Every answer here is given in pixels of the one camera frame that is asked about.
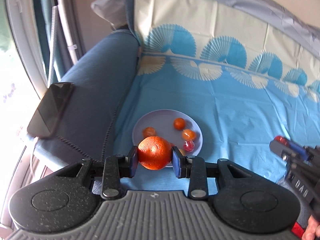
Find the person's right hand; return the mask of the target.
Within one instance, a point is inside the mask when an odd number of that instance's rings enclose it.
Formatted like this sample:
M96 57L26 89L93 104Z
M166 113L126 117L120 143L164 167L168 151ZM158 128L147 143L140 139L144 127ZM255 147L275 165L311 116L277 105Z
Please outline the person's right hand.
M315 240L320 237L320 225L313 216L308 220L308 226L302 235L302 240Z

